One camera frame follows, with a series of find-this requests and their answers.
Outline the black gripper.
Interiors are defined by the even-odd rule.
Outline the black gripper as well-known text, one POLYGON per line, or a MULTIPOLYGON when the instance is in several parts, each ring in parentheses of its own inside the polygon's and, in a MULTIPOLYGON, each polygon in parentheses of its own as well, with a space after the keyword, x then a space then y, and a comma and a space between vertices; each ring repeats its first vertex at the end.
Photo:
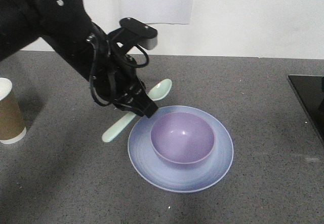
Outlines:
MULTIPOLYGON (((146 62, 138 63, 121 49, 121 43, 112 43, 99 29, 89 34, 88 43, 93 49, 88 75, 93 100, 100 106, 113 104, 122 111, 151 118, 158 106, 146 94, 136 73, 146 62)), ((139 45, 135 47, 146 54, 139 45)))

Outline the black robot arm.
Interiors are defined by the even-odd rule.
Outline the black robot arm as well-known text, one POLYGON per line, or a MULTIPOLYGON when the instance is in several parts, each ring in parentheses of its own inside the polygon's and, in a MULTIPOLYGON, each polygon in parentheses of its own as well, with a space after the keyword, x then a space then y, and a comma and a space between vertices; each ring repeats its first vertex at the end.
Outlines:
POLYGON ((119 24, 105 33, 83 0, 1 0, 1 59, 42 38, 89 82, 98 105, 151 117, 158 107, 136 74, 149 60, 138 63, 129 51, 154 48, 157 30, 131 17, 119 24))

